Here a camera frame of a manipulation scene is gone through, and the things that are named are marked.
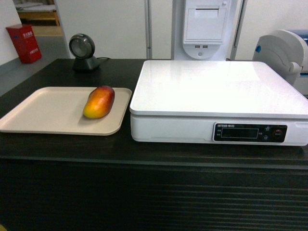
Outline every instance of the scale control panel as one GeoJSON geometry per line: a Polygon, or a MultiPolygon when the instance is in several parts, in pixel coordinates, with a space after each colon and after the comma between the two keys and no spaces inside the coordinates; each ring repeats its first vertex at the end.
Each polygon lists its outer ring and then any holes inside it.
{"type": "Polygon", "coordinates": [[[286,125],[216,123],[214,141],[282,143],[286,125]]]}

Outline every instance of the white machine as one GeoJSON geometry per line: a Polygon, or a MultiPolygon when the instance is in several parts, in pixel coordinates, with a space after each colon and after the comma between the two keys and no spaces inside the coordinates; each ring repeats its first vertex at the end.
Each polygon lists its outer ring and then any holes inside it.
{"type": "Polygon", "coordinates": [[[260,37],[253,61],[266,63],[308,95],[308,30],[275,30],[260,37]]]}
{"type": "Polygon", "coordinates": [[[237,0],[173,0],[172,60],[223,61],[237,0]]]}
{"type": "Polygon", "coordinates": [[[130,112],[136,141],[308,144],[308,100],[261,62],[146,61],[130,112]]]}

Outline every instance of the black counter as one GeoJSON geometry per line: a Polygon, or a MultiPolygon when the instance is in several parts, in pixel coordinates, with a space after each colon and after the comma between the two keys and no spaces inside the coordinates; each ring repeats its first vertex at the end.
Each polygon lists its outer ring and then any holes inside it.
{"type": "MultiPolygon", "coordinates": [[[[134,92],[145,60],[102,60],[91,73],[73,61],[1,96],[0,117],[43,87],[134,92]]],[[[137,142],[129,106],[106,137],[0,133],[0,168],[0,223],[10,230],[308,228],[307,146],[137,142]]]]}

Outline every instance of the white wall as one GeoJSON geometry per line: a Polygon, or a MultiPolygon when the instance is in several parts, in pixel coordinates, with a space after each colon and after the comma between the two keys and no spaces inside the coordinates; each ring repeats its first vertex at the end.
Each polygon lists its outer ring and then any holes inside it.
{"type": "Polygon", "coordinates": [[[0,65],[18,58],[18,54],[5,29],[21,23],[12,0],[0,0],[0,65]]]}
{"type": "Polygon", "coordinates": [[[172,0],[150,0],[152,58],[171,58],[172,0]]]}
{"type": "Polygon", "coordinates": [[[252,60],[259,38],[275,29],[308,29],[308,0],[248,0],[236,60],[252,60]]]}
{"type": "Polygon", "coordinates": [[[96,57],[146,58],[144,0],[55,3],[67,45],[73,35],[82,33],[93,39],[96,57]]]}
{"type": "MultiPolygon", "coordinates": [[[[172,0],[149,1],[153,58],[170,59],[172,0]]],[[[85,33],[95,42],[96,57],[146,57],[144,0],[56,0],[56,4],[67,44],[74,34],[85,33]]],[[[308,0],[247,0],[235,59],[252,60],[259,37],[275,29],[308,29],[307,12],[308,0]]]]}

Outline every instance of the mango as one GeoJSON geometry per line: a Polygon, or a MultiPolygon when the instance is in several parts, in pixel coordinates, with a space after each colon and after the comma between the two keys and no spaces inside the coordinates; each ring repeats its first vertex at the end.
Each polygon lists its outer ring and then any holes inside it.
{"type": "Polygon", "coordinates": [[[109,114],[114,101],[115,91],[111,87],[97,87],[89,94],[83,115],[90,119],[102,118],[109,114]]]}

